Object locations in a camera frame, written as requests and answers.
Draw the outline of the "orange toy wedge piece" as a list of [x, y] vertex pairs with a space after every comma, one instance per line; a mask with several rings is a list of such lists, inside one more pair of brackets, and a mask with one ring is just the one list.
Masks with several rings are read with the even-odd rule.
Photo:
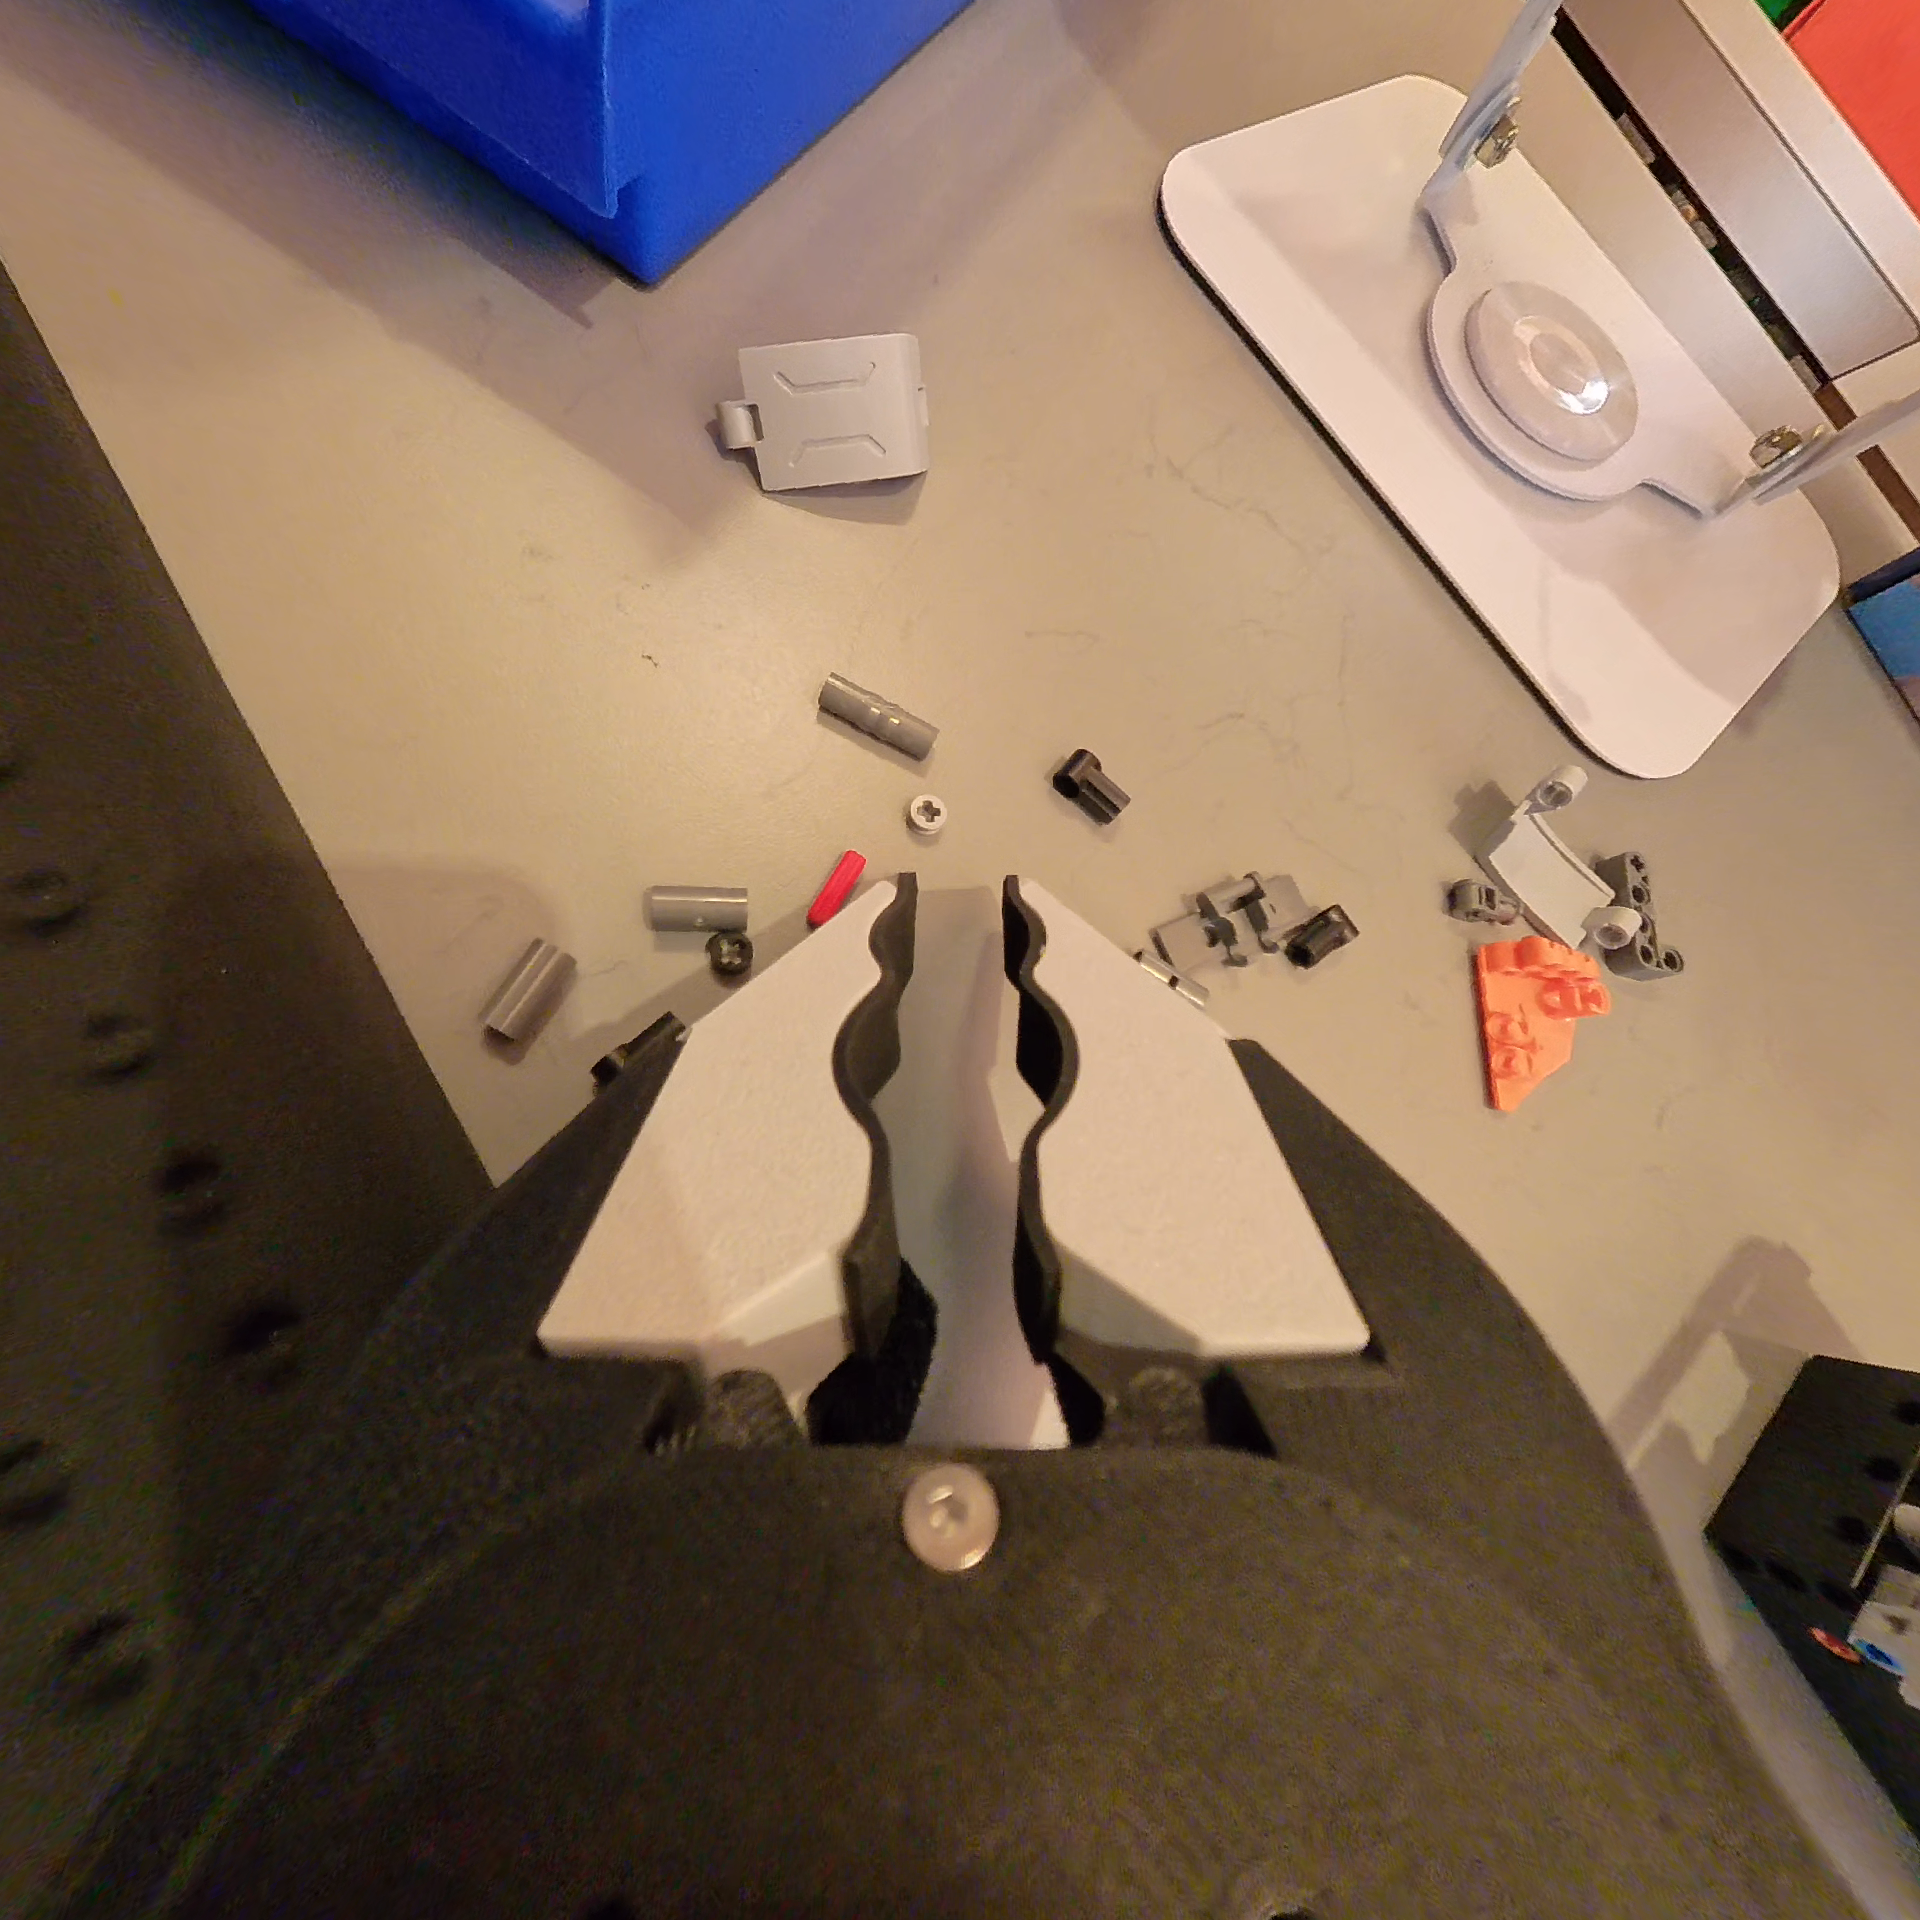
[[1577, 1026], [1611, 1012], [1601, 961], [1527, 936], [1489, 942], [1471, 958], [1483, 1086], [1495, 1114], [1514, 1114], [1572, 1059]]

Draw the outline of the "grey curved toy panel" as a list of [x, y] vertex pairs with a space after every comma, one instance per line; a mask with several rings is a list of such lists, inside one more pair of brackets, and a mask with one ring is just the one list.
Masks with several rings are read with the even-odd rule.
[[766, 494], [847, 490], [927, 471], [921, 340], [910, 332], [741, 348], [741, 395], [721, 401], [722, 450], [747, 452]]

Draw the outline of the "blue picture box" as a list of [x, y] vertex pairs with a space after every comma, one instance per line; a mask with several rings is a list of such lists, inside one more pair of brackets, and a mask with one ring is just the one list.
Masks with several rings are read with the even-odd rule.
[[1917, 548], [1844, 591], [1844, 611], [1887, 681], [1917, 713]]

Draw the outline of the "black perforated board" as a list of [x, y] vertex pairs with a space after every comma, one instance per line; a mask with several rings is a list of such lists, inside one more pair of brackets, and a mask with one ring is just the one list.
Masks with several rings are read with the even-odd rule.
[[3, 332], [3, 1868], [34, 1916], [490, 1178], [11, 279]]

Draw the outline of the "beige shelf board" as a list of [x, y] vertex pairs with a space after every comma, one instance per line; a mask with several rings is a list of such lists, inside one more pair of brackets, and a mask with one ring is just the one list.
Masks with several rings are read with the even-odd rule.
[[1567, 2], [1561, 20], [1823, 376], [1916, 348], [1916, 209], [1759, 4]]

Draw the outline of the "white metal stand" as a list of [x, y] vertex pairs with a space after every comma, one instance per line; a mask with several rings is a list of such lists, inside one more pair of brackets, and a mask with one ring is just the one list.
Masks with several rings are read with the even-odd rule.
[[1823, 376], [1674, 168], [1518, 4], [1469, 90], [1402, 73], [1179, 152], [1172, 250], [1554, 708], [1691, 768], [1916, 511], [1916, 348]]

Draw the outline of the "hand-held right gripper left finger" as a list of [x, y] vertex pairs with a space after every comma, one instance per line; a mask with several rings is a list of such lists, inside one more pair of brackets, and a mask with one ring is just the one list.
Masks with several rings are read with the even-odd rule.
[[916, 875], [698, 1022], [538, 1331], [557, 1358], [875, 1358], [901, 1302], [878, 1095]]

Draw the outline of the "grey axle connector tube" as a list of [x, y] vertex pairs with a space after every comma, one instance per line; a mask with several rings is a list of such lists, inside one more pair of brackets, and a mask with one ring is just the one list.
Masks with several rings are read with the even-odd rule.
[[939, 737], [926, 718], [841, 674], [822, 680], [818, 713], [910, 762], [931, 758]]

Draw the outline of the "dark grey angled toy beam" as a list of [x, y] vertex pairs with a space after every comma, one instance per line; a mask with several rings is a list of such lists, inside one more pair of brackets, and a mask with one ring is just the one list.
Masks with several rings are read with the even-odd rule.
[[1613, 895], [1615, 907], [1639, 916], [1629, 938], [1601, 950], [1605, 967], [1636, 982], [1681, 979], [1687, 961], [1661, 936], [1659, 902], [1644, 854], [1601, 856], [1593, 871]]

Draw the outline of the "grey toy hinge assembly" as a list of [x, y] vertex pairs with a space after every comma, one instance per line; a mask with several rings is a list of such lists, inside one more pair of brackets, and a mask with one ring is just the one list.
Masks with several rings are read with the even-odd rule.
[[1179, 976], [1246, 970], [1261, 956], [1282, 956], [1310, 916], [1294, 878], [1249, 871], [1195, 891], [1179, 919], [1153, 928], [1149, 950]]

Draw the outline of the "blue plastic bin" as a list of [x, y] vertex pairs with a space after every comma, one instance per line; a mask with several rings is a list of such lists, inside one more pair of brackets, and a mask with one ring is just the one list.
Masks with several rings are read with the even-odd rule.
[[963, 2], [103, 4], [345, 172], [468, 225], [529, 211], [653, 287]]

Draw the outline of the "orange panel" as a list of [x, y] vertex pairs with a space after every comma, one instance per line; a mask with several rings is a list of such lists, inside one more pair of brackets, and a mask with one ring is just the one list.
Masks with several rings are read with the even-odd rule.
[[1813, 2], [1782, 34], [1862, 144], [1916, 142], [1916, 2]]

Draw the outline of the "black block with holes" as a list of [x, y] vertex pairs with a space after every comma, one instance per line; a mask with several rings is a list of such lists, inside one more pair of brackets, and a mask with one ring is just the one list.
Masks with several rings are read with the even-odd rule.
[[1917, 1375], [1805, 1360], [1708, 1540], [1916, 1832]]

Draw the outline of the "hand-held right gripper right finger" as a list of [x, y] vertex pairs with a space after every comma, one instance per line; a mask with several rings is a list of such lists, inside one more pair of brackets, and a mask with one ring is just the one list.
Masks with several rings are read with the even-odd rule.
[[1014, 1067], [1014, 1311], [1034, 1360], [1348, 1360], [1371, 1337], [1228, 1034], [1025, 875], [998, 896]]

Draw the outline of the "grey arched panel with pins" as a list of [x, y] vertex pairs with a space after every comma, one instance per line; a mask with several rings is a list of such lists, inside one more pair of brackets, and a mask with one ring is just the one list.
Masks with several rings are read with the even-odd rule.
[[1554, 830], [1556, 814], [1580, 799], [1587, 782], [1587, 774], [1572, 763], [1554, 768], [1482, 841], [1475, 860], [1476, 878], [1492, 882], [1518, 903], [1515, 926], [1527, 924], [1545, 940], [1598, 954], [1605, 944], [1629, 938], [1639, 916], [1615, 907], [1613, 895], [1595, 878], [1593, 867]]

